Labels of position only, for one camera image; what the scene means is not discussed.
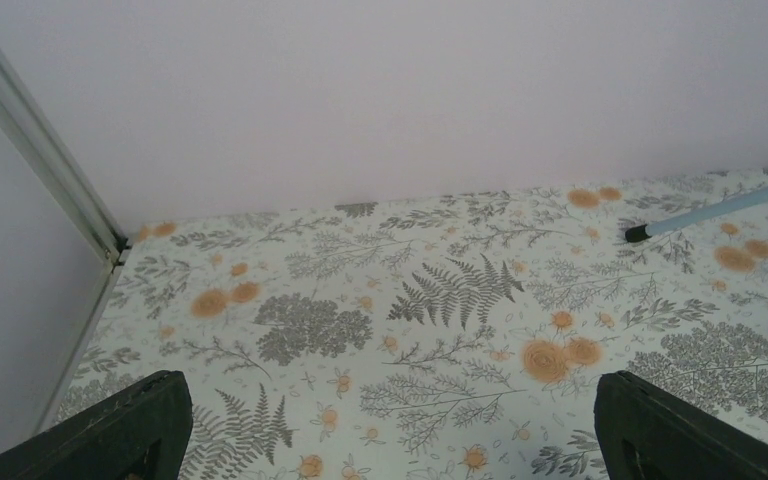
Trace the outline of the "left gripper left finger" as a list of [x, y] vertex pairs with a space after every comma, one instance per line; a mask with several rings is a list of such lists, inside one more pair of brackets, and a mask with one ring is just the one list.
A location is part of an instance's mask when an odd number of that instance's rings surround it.
[[157, 371], [0, 454], [0, 479], [176, 479], [193, 428], [181, 371]]

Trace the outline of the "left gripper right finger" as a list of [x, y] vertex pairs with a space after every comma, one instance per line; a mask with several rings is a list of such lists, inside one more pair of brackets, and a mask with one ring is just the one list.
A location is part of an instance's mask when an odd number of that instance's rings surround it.
[[600, 377], [595, 434], [611, 479], [768, 479], [768, 445], [628, 371]]

